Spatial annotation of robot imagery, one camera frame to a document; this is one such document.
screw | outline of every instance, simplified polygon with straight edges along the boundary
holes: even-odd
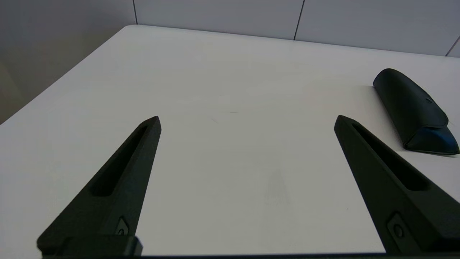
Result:
[[[396,224],[394,227],[393,227],[393,231],[395,232],[395,235],[399,238],[403,238],[404,237],[404,231],[402,230],[403,228]]]

wall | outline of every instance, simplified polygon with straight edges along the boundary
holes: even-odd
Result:
[[[132,0],[0,1],[0,123],[130,24]]]
[[[296,40],[445,56],[458,0],[305,0]]]

gray wall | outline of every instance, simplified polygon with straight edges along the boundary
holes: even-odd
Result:
[[[134,0],[139,24],[294,39],[303,0]]]
[[[132,0],[0,1],[0,123],[130,24]]]
[[[460,36],[460,0],[305,0],[303,8],[303,0],[134,3],[139,24],[282,39],[295,35],[298,41],[440,56]]]
[[[458,0],[305,0],[296,40],[444,56]]]
[[[460,58],[460,37],[457,39],[456,44],[452,47],[447,56]]]

black plastic part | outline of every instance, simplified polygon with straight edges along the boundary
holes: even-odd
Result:
[[[357,121],[334,131],[387,253],[460,252],[456,200]]]
[[[140,255],[142,246],[134,234],[160,133],[158,117],[142,122],[131,133],[40,235],[37,247],[44,257],[72,255],[71,251],[88,254],[82,249],[95,251],[96,244],[105,255]]]
[[[458,154],[447,128],[446,114],[420,86],[394,69],[384,69],[374,87],[390,115],[405,149],[436,154]]]
[[[139,256],[142,244],[131,235],[99,235],[69,238],[59,249],[60,257]]]

table surface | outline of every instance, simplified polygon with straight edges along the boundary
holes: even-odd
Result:
[[[383,252],[334,133],[351,117],[460,200],[459,156],[405,151],[372,81],[394,68],[460,139],[460,59],[133,25],[0,125],[0,257],[36,239],[136,126],[160,143],[144,255]]]

